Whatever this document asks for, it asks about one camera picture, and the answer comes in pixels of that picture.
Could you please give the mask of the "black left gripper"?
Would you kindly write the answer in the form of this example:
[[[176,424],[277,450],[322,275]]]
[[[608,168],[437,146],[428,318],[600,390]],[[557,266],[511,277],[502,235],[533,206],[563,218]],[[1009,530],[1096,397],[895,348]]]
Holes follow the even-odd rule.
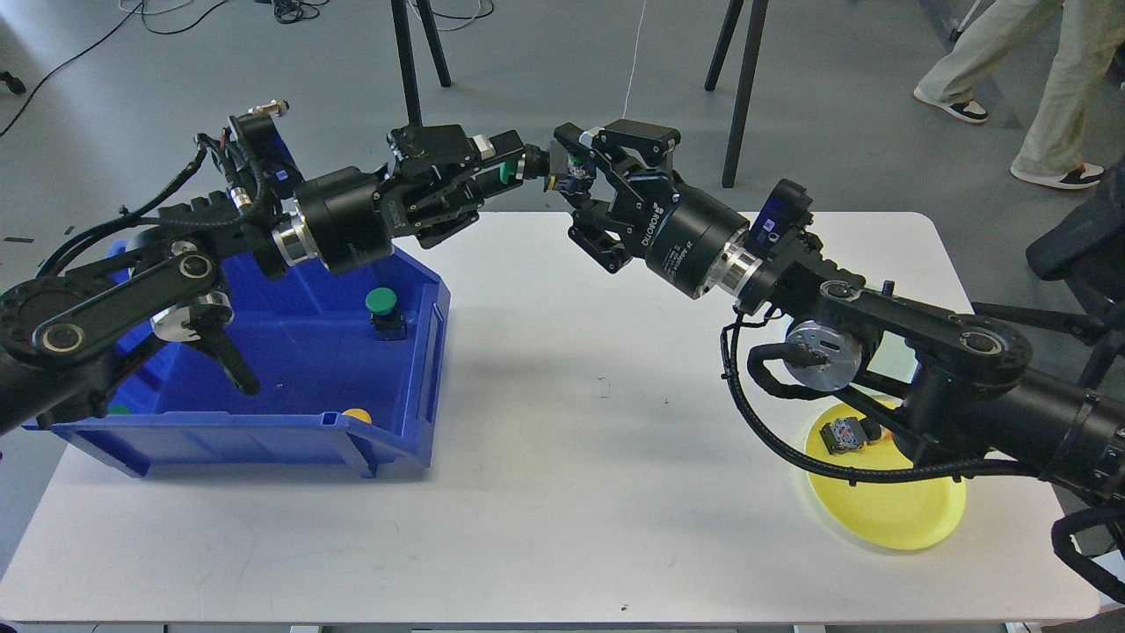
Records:
[[[341,275],[393,255],[398,237],[446,241],[479,219],[486,198],[519,187],[470,177],[526,154],[518,132],[470,136],[459,125],[403,126],[387,142],[387,171],[343,168],[294,189],[294,264],[318,259]]]

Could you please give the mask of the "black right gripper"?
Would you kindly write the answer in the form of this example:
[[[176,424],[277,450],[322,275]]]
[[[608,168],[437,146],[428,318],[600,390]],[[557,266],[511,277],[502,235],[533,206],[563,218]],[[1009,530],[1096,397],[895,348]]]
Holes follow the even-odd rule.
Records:
[[[562,123],[552,133],[572,155],[591,161],[615,191],[611,204],[590,195],[591,180],[568,180],[568,236],[609,273],[642,257],[652,273],[700,299],[716,284],[712,269],[731,239],[748,229],[742,214],[670,172],[680,132],[618,119],[585,132]]]

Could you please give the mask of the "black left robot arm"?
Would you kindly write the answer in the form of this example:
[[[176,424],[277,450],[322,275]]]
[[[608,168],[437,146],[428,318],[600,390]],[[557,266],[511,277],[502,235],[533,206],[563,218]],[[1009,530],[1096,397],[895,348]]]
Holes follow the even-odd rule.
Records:
[[[196,156],[152,201],[69,239],[39,275],[3,295],[3,432],[107,416],[120,385],[169,342],[224,369],[242,394],[256,376],[226,332],[226,259],[269,278],[316,259],[341,275],[388,257],[393,239],[441,244],[487,198],[543,177],[549,159],[518,132],[458,125],[388,134],[389,164],[306,179],[279,136],[274,99],[197,136]]]

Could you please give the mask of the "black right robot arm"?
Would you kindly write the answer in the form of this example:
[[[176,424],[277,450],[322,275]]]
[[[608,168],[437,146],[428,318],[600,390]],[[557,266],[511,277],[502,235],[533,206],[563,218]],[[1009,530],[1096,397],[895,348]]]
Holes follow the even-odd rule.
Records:
[[[880,291],[824,257],[806,188],[778,181],[748,220],[680,177],[674,128],[616,120],[552,133],[546,188],[573,206],[570,237],[610,273],[640,257],[691,299],[734,297],[722,378],[752,431],[809,473],[848,483],[1035,477],[1086,509],[1054,522],[1061,561],[1114,602],[1122,582],[1073,537],[1104,525],[1122,542],[1122,403],[1029,367],[1019,332]],[[777,399],[836,397],[892,432],[908,469],[831,465],[788,445],[752,409],[749,376]]]

